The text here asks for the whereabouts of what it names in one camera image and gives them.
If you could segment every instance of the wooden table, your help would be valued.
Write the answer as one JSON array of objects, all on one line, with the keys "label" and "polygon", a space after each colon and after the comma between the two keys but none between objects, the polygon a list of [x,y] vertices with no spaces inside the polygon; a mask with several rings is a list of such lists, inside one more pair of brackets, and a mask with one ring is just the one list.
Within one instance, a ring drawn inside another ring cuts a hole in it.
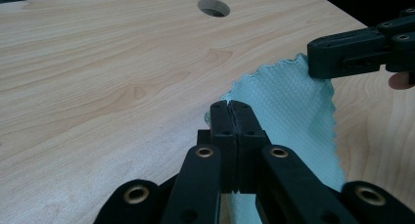
[{"label": "wooden table", "polygon": [[[363,25],[324,0],[35,0],[0,5],[0,222],[91,223],[119,185],[176,173],[232,82]],[[336,79],[348,180],[415,208],[415,93]]]}]

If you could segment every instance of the brass grommet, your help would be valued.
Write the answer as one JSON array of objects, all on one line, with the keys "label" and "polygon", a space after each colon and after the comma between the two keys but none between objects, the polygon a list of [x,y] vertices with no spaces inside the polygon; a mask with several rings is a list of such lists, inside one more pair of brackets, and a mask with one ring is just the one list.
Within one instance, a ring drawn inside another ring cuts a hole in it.
[{"label": "brass grommet", "polygon": [[200,148],[196,150],[196,155],[198,157],[211,157],[213,155],[213,150],[209,148]]},{"label": "brass grommet", "polygon": [[385,197],[373,190],[372,188],[358,186],[355,188],[354,192],[361,200],[372,205],[382,206],[385,205],[385,203],[387,203]]},{"label": "brass grommet", "polygon": [[148,188],[141,185],[133,186],[124,193],[124,201],[129,204],[140,203],[145,201],[149,194]]},{"label": "brass grommet", "polygon": [[397,37],[397,39],[399,39],[399,40],[407,40],[407,39],[409,39],[409,36],[407,36],[407,35],[399,35]]},{"label": "brass grommet", "polygon": [[272,148],[269,151],[274,157],[287,157],[288,153],[287,151],[280,149],[280,148]]}]

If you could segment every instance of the hand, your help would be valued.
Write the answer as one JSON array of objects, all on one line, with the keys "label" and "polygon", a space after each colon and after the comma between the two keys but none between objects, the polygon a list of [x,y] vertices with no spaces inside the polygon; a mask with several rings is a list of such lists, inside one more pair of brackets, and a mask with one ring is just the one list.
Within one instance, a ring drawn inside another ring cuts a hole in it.
[{"label": "hand", "polygon": [[389,85],[396,90],[409,89],[415,86],[415,84],[409,84],[409,72],[398,72],[391,76]]}]

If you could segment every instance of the wood grain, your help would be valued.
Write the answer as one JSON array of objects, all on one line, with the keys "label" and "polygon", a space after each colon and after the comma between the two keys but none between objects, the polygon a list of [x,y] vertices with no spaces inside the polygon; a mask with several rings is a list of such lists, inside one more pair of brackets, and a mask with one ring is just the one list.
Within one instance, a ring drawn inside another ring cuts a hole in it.
[{"label": "wood grain", "polygon": [[[124,182],[176,173],[232,82],[362,27],[324,0],[34,0],[0,5],[0,222],[92,223]],[[334,81],[339,153],[412,208],[410,91]]]}]

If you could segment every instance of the light blue cloth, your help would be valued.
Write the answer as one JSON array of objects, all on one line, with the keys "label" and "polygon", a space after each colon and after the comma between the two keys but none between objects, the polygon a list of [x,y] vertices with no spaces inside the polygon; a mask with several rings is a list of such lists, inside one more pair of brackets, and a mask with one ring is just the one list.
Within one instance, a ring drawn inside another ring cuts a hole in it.
[{"label": "light blue cloth", "polygon": [[[334,143],[333,94],[330,80],[309,77],[307,57],[298,54],[244,75],[222,99],[249,104],[272,144],[294,150],[320,181],[339,190],[345,175]],[[233,223],[261,223],[254,195],[229,198]]]}]

